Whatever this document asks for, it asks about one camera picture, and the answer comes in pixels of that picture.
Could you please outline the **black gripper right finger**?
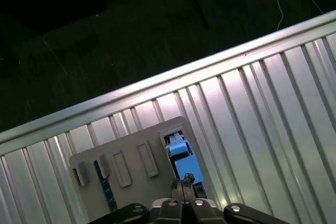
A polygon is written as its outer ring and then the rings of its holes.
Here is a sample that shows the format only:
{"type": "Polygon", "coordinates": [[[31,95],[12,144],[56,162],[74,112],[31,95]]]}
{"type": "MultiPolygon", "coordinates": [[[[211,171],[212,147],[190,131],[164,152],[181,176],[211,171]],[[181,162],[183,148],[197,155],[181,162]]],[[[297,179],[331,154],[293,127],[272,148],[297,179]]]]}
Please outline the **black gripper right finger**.
{"type": "Polygon", "coordinates": [[[240,203],[232,203],[219,210],[211,205],[209,199],[195,197],[194,180],[193,174],[184,175],[183,185],[192,190],[191,197],[187,197],[186,190],[183,190],[187,223],[286,223],[240,203]]]}

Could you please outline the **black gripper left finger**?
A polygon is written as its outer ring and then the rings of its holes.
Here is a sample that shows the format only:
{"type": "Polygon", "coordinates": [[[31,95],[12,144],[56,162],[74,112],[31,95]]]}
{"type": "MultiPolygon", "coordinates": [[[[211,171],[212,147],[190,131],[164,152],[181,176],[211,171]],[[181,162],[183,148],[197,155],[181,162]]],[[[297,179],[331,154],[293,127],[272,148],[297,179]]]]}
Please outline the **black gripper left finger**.
{"type": "Polygon", "coordinates": [[[157,199],[151,209],[140,203],[132,203],[91,223],[181,223],[183,215],[181,180],[172,180],[171,193],[177,198],[157,199]]]}

